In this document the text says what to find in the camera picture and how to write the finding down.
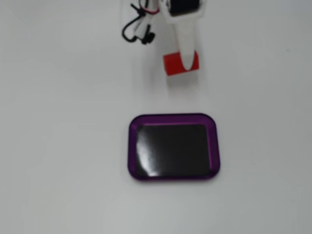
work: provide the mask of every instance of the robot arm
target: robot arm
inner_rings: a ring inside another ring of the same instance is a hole
[[[184,72],[195,69],[196,59],[198,64],[198,56],[195,53],[195,22],[203,16],[206,3],[207,0],[139,0],[140,9],[132,5],[139,17],[134,20],[138,23],[134,29],[135,36],[130,42],[140,39],[143,44],[151,43],[155,37],[155,34],[150,32],[151,21],[155,14],[161,12],[167,23],[174,26],[182,61],[179,70]]]

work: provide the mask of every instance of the purple tray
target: purple tray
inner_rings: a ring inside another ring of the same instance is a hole
[[[136,117],[128,169],[138,180],[212,178],[220,169],[214,120],[205,114]]]

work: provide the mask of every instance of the white surface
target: white surface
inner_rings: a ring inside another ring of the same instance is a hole
[[[164,19],[129,46],[119,0],[2,0],[0,233],[312,233],[311,8],[210,0],[202,69],[166,80]],[[218,177],[131,179],[132,118],[184,112],[215,119]]]

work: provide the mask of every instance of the black wire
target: black wire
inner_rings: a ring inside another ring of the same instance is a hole
[[[140,20],[142,17],[145,17],[146,16],[146,13],[143,9],[138,9],[136,6],[134,6],[133,4],[131,4],[131,6],[137,11],[138,13],[138,17],[136,17],[135,19],[133,19],[131,22],[127,23],[126,26],[124,26],[123,30],[122,30],[122,37],[127,41],[127,42],[130,42],[130,43],[133,43],[133,42],[136,42],[137,40],[137,37],[136,36],[133,36],[133,38],[128,38],[126,36],[126,30],[127,28],[135,23],[136,21]]]

